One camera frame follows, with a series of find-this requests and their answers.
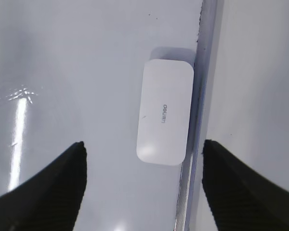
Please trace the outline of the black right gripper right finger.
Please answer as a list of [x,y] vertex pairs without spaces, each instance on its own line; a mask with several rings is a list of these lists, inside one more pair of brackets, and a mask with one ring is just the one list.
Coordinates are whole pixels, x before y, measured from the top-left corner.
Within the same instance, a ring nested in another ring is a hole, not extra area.
[[289,231],[289,192],[213,140],[203,147],[202,186],[220,231]]

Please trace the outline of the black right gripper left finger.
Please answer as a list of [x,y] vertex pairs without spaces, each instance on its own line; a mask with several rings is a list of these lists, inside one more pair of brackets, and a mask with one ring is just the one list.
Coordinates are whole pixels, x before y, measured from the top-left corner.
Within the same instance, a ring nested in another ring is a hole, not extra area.
[[0,196],[0,231],[73,230],[86,184],[87,152],[80,141]]

